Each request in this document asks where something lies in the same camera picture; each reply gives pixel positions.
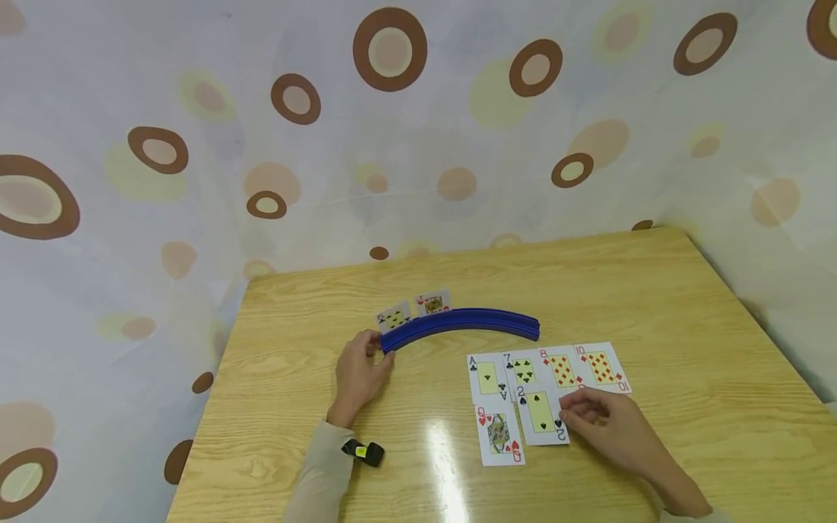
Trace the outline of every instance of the sleeve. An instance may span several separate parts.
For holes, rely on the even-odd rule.
[[[660,514],[660,523],[732,523],[732,520],[715,507],[712,507],[711,514],[699,519],[672,515],[668,510],[663,509],[663,513]]]
[[[285,523],[332,523],[352,477],[354,458],[341,447],[354,432],[320,420],[302,462],[294,493],[285,509]]]

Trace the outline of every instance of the polka dot wall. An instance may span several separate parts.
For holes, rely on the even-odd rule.
[[[164,519],[244,288],[313,266],[688,224],[833,400],[782,307],[837,305],[837,0],[768,3],[0,0],[0,520]]]

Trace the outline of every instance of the playing card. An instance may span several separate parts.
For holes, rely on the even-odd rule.
[[[474,405],[512,401],[499,353],[469,354],[466,362],[470,378],[471,400]]]
[[[450,290],[442,289],[436,292],[428,292],[425,295],[418,295],[413,298],[416,304],[418,317],[445,312],[452,308],[450,304]]]
[[[539,357],[538,350],[502,353],[523,436],[528,445],[569,444],[567,428],[558,418],[561,405],[551,368],[545,368]]]
[[[413,313],[410,312],[410,305],[406,301],[393,305],[389,309],[386,309],[375,316],[377,329],[381,331],[382,334],[386,334],[392,329],[400,327],[412,319]]]
[[[521,432],[511,403],[476,404],[474,412],[482,464],[486,467],[526,464]]]
[[[566,396],[580,387],[592,387],[595,383],[589,366],[578,358],[576,347],[572,345],[539,349],[536,367],[549,373],[558,397]]]
[[[576,345],[575,352],[582,364],[587,365],[593,374],[591,387],[620,394],[628,394],[633,391],[622,364],[616,357],[616,351],[610,343]]]

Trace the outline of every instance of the table surface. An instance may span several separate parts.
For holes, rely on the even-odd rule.
[[[346,521],[652,521],[655,498],[581,438],[482,466],[465,355],[610,341],[643,408],[737,523],[837,513],[837,425],[689,239],[673,228],[440,254],[253,281],[169,521],[278,521],[335,391],[344,343],[424,291],[541,322],[539,342],[458,331],[404,347],[357,420]]]

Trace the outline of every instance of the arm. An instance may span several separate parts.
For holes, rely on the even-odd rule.
[[[630,397],[582,388],[561,398],[569,428],[622,469],[645,479],[663,501],[660,523],[727,523],[677,464]]]
[[[343,347],[337,359],[337,396],[311,437],[308,453],[285,509],[286,523],[337,521],[340,501],[349,486],[354,458],[341,447],[354,438],[352,425],[361,408],[377,394],[395,363],[395,352],[377,365],[380,333],[364,331]]]

